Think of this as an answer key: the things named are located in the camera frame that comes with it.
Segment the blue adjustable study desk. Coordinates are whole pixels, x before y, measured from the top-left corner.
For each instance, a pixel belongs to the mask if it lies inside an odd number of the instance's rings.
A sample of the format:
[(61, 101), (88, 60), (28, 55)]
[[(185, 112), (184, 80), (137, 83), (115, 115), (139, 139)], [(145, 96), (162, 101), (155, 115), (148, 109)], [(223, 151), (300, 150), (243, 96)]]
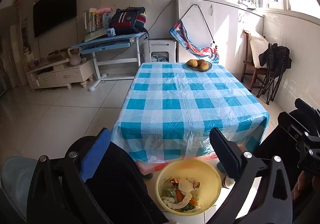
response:
[[(77, 49), (80, 54), (87, 55), (90, 54), (93, 62), (94, 73), (96, 77), (96, 81), (93, 83), (92, 86), (89, 87), (90, 92), (94, 92), (97, 86), (101, 82), (106, 81), (122, 81), (122, 80), (133, 80), (134, 76), (121, 76), (121, 77), (108, 77), (107, 74), (101, 74), (99, 67), (104, 65), (113, 65), (113, 64), (128, 64), (128, 63), (136, 63), (138, 67), (141, 65), (141, 58), (140, 58), (140, 47), (139, 47), (139, 40), (143, 36), (149, 37), (149, 33), (147, 31), (136, 33), (136, 34), (129, 34), (129, 35), (119, 35), (113, 36), (110, 38), (101, 38), (96, 40), (91, 40), (88, 42), (82, 42), (77, 45), (71, 46), (67, 49), (69, 57), (71, 57), (71, 50)], [(122, 58), (117, 60), (108, 60), (108, 61), (97, 61), (96, 53), (98, 52), (106, 52), (112, 51), (116, 49), (123, 49), (127, 51), (132, 45), (136, 45), (136, 57), (134, 58)]]

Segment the large white paper towel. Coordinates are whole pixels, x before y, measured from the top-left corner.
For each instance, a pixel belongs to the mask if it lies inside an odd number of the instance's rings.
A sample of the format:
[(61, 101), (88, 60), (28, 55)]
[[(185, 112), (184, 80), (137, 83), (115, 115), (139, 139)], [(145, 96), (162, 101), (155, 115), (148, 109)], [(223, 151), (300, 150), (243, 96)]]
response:
[(161, 190), (163, 203), (176, 212), (189, 212), (198, 209), (201, 183), (193, 177), (170, 178)]

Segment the white tall cabinet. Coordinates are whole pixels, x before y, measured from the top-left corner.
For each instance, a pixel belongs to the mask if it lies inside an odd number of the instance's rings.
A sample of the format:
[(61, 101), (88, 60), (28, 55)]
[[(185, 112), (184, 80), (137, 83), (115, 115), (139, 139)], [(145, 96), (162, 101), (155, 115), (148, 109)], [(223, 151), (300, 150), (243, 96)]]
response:
[(214, 41), (220, 57), (219, 64), (230, 73), (240, 75), (245, 60), (244, 30), (262, 34), (264, 16), (221, 0), (176, 0), (177, 19), (179, 2), (184, 9), (192, 3), (213, 6)]

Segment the yellow plastic trash basin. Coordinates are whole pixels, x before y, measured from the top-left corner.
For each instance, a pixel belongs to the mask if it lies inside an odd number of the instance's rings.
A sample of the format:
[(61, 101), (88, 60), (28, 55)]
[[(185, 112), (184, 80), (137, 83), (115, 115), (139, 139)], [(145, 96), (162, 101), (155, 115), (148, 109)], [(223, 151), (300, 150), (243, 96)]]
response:
[(213, 206), (222, 188), (218, 171), (199, 159), (178, 160), (164, 167), (156, 180), (155, 194), (168, 212), (193, 216)]

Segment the colourful hanging kite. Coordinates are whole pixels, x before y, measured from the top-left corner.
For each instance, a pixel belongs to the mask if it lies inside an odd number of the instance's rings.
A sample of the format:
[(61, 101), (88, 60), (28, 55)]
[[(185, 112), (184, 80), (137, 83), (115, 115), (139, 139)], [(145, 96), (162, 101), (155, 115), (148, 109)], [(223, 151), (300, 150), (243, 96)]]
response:
[(218, 64), (220, 58), (214, 41), (213, 6), (192, 3), (184, 9), (179, 2), (178, 15), (178, 21), (169, 30), (177, 42), (177, 61), (204, 59)]

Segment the cream TV cabinet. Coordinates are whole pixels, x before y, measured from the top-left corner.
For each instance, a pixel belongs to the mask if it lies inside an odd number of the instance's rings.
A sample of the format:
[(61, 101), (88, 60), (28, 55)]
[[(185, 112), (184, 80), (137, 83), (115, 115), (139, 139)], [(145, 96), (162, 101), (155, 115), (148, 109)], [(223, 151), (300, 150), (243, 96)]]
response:
[(25, 73), (31, 89), (67, 87), (79, 83), (83, 88), (94, 80), (94, 66), (91, 60), (71, 65), (69, 59), (49, 63)]

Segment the white air purifier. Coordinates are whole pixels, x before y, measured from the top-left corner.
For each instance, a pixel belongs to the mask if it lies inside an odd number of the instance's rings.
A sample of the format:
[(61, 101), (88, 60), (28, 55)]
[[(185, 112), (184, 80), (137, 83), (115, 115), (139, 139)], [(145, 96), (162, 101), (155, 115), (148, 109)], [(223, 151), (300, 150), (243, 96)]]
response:
[(144, 62), (176, 62), (176, 41), (150, 39), (143, 43)]

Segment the wall-mounted black television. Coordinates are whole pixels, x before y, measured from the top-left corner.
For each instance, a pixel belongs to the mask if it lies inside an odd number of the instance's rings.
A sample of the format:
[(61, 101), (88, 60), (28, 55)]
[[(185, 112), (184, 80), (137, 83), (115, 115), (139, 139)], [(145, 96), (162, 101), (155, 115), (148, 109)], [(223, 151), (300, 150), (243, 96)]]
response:
[(39, 0), (33, 5), (33, 28), (37, 38), (77, 16), (77, 0)]

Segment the wooden chair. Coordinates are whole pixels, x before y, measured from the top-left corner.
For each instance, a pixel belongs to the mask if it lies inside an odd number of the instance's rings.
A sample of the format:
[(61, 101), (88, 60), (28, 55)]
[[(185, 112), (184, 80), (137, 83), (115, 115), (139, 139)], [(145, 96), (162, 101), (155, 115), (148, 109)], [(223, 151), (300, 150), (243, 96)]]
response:
[[(251, 92), (254, 88), (260, 88), (260, 86), (256, 86), (256, 81), (259, 81), (260, 83), (263, 83), (263, 80), (261, 80), (258, 76), (266, 76), (267, 69), (266, 68), (255, 68), (255, 65), (253, 61), (248, 60), (248, 51), (249, 51), (249, 32), (247, 30), (244, 30), (244, 36), (245, 36), (245, 60), (243, 61), (244, 67), (242, 70), (242, 75), (240, 78), (240, 82), (244, 82), (244, 78), (246, 75), (252, 76), (251, 84), (249, 86), (249, 91)], [(250, 68), (252, 69), (253, 73), (247, 73), (246, 69)]]

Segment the dark blue backpack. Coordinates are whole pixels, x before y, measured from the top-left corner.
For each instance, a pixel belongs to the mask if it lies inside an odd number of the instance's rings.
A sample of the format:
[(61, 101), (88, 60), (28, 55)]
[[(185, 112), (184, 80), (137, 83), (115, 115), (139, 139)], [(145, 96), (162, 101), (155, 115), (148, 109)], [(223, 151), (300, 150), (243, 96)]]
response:
[(144, 7), (129, 7), (117, 9), (109, 24), (116, 35), (146, 33), (146, 9)]

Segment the white chair cushion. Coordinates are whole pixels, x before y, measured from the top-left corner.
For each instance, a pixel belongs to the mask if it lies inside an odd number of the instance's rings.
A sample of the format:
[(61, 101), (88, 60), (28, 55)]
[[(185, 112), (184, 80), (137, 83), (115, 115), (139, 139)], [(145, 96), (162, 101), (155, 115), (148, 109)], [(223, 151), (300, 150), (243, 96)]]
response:
[(252, 60), (255, 68), (267, 68), (267, 65), (260, 65), (259, 55), (268, 49), (267, 40), (256, 31), (248, 32), (248, 41), (252, 52)]

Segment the blue checkered tablecloth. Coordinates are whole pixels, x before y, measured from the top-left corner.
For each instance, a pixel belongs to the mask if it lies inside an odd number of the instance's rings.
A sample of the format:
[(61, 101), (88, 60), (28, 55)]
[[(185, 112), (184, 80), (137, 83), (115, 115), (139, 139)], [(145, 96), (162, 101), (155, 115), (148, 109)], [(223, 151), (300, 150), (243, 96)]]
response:
[(133, 79), (111, 140), (139, 162), (211, 155), (211, 129), (250, 152), (270, 122), (263, 105), (227, 69), (144, 63)]

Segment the pink kettlebell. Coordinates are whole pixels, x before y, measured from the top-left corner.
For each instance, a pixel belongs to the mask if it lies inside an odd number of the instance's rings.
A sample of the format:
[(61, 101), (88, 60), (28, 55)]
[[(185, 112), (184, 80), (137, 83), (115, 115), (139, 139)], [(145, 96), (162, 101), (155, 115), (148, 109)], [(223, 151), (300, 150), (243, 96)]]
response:
[(67, 50), (69, 56), (69, 63), (72, 66), (79, 65), (81, 63), (81, 56), (79, 48), (69, 48)]

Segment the row of books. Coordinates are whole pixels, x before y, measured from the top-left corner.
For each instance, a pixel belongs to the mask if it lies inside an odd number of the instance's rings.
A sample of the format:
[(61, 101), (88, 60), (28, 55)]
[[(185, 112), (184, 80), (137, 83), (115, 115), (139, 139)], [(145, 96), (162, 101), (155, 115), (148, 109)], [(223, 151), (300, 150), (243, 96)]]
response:
[(85, 24), (85, 30), (88, 33), (100, 29), (108, 29), (112, 19), (113, 9), (111, 8), (89, 8), (82, 15)]

